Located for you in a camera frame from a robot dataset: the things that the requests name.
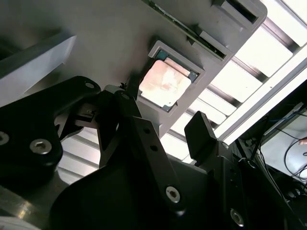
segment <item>screw hole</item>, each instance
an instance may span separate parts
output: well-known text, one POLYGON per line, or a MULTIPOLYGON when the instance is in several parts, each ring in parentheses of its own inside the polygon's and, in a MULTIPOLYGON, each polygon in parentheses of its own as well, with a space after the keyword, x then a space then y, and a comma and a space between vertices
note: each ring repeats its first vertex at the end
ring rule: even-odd
POLYGON ((144 132, 147 133, 147 134, 150 134, 150 130, 148 128, 145 128, 144 132))
POLYGON ((88 82, 85 84, 85 86, 88 87, 88 88, 91 88, 91 89, 95 88, 95 86, 93 84, 88 83, 88 82))
POLYGON ((9 140, 10 140, 9 135, 0 131, 0 145, 4 145, 4 144, 8 143, 9 140))
POLYGON ((230 180, 230 183, 234 185, 235 187, 237 187, 236 182, 234 180, 230 180))
POLYGON ((170 194, 173 198, 176 198, 176 197, 177 197, 177 194, 176 194, 174 191, 170 191, 169 194, 170 194))
POLYGON ((40 141, 38 143, 35 143, 34 146, 37 147, 37 148, 41 148, 41 149, 45 149, 46 148, 46 145, 42 141, 40 141))
POLYGON ((233 173, 233 174, 236 174, 234 168, 230 168, 230 172, 233 173))
POLYGON ((234 214, 234 221, 235 222, 240 222, 241 221, 240 217, 237 214, 234 214))
POLYGON ((123 98, 125 98, 126 100, 129 100, 129 99, 130 99, 130 97, 129 97, 128 95, 124 94, 123 92, 121 93, 121 96, 122 96, 123 98))
POLYGON ((158 147, 157 147, 156 145, 151 145, 151 146, 150 146, 150 149, 151 149, 152 151, 155 151, 155 152, 158 151, 158 147))

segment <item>gray surface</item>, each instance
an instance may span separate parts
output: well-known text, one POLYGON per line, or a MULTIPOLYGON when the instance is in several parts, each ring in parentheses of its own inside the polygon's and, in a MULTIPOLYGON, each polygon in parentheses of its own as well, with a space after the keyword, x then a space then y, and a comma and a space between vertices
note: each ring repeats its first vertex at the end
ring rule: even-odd
POLYGON ((22 197, 0 186, 0 209, 40 229, 47 225, 48 215, 22 197))
MULTIPOLYGON (((299 116, 296 120, 285 127, 283 131, 297 138, 306 137, 307 117, 299 116)), ((273 168, 278 169, 287 175, 290 175, 283 163, 283 156, 287 148, 294 141, 295 139, 282 132, 279 132, 273 138, 267 141, 261 147, 266 163, 273 168)), ((298 145, 298 143, 289 150, 287 154, 287 165, 292 172, 297 172, 303 165, 307 163, 307 157, 303 156, 304 152, 307 152, 307 145, 298 145)), ((307 177, 307 170, 303 172, 301 176, 307 177)))
POLYGON ((0 217, 1 230, 39 230, 33 225, 28 224, 14 217, 0 217))
MULTIPOLYGON (((259 1, 242 2, 259 6, 262 13, 266 12, 259 1)), ((223 10, 212 6, 211 0, 156 0, 156 3, 185 25, 199 24, 232 55, 264 20, 263 15, 259 15, 259 20, 246 29, 223 10)), ((131 73, 140 73, 147 63, 154 36, 160 37, 205 69, 205 77, 184 93, 178 109, 171 116, 149 109, 146 105, 140 106, 145 118, 161 125, 160 136, 167 132, 223 67, 212 59, 211 54, 194 49, 186 35, 141 0, 10 0, 7 5, 9 14, 5 12, 7 17, 4 16, 0 23, 0 37, 13 41, 20 48, 27 48, 58 29, 77 35, 71 57, 58 81, 84 75, 96 81, 101 88, 107 84, 126 82, 131 73)), ((46 82, 46 85, 41 84, 42 88, 49 86, 50 81, 46 82)))
POLYGON ((65 62, 75 36, 60 33, 0 61, 0 107, 18 100, 28 89, 65 62))

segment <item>cable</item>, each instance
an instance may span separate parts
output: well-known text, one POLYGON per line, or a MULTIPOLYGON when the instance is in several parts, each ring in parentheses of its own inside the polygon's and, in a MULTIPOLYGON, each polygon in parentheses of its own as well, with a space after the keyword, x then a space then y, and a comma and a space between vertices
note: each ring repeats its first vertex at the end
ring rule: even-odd
POLYGON ((298 114, 298 115, 300 115, 300 116, 307 116, 307 115, 305 115, 305 114, 298 114))
POLYGON ((302 139, 298 139, 296 140, 295 142, 293 142, 286 150, 286 152, 284 153, 284 156, 283 156, 283 163, 286 167, 286 169, 288 170, 289 173, 291 173, 292 177, 296 176, 298 179, 302 180, 302 181, 306 181, 307 182, 307 178, 305 177, 301 177, 301 173, 307 169, 307 164, 304 165, 301 169, 299 169, 297 172, 292 172, 289 168, 288 168, 288 165, 287 165, 287 162, 286 162, 286 159, 287 159, 287 154, 289 152, 289 150, 292 148, 292 146, 294 146, 296 143, 298 143, 300 140, 304 140, 306 139, 307 137, 305 138, 302 138, 302 139))
POLYGON ((257 141, 256 144, 255 144, 255 148, 254 148, 254 150, 253 150, 253 152, 252 152, 252 154, 251 154, 251 156, 250 156, 250 160, 251 160, 251 161, 255 158, 257 149, 259 149, 260 146, 261 146, 261 141, 262 141, 262 138, 263 138, 263 136, 264 136, 264 134, 265 134, 266 127, 267 127, 267 124, 268 124, 268 121, 269 121, 269 117, 266 117, 266 121, 265 121, 265 123, 264 123, 264 125, 263 125, 263 131, 261 132, 261 136, 259 136, 259 139, 258 139, 258 141, 257 141))
POLYGON ((276 184, 275 180, 273 179, 272 175, 270 174, 270 171, 267 167, 267 164, 265 162, 265 159, 264 159, 264 156, 263 156, 263 153, 261 152, 261 145, 259 147, 259 152, 260 152, 260 157, 263 161, 263 164, 264 164, 264 168, 265 168, 265 171, 267 172, 268 176, 270 177, 270 179, 272 180, 272 182, 275 184, 276 188, 277 188, 277 191, 279 192, 280 196, 283 197, 283 193, 281 192, 280 188, 278 187, 278 185, 276 184))
POLYGON ((296 137, 292 136, 291 134, 288 134, 287 132, 285 132, 285 131, 283 131, 283 130, 281 130, 281 129, 279 129, 279 128, 275 128, 275 129, 278 130, 278 131, 280 131, 280 132, 282 132, 282 133, 285 133, 286 135, 288 135, 288 136, 290 136, 290 137, 292 137, 292 138, 294 138, 294 139, 296 139, 296 140, 301 140, 300 138, 296 138, 296 137))
POLYGON ((295 117, 295 115, 307 116, 307 115, 304 115, 304 114, 300 114, 300 112, 301 112, 302 110, 303 110, 303 106, 301 106, 296 112, 293 112, 293 113, 292 113, 290 116, 288 116, 288 117, 270 120, 270 122, 277 122, 277 121, 288 120, 288 119, 291 119, 291 118, 295 117))

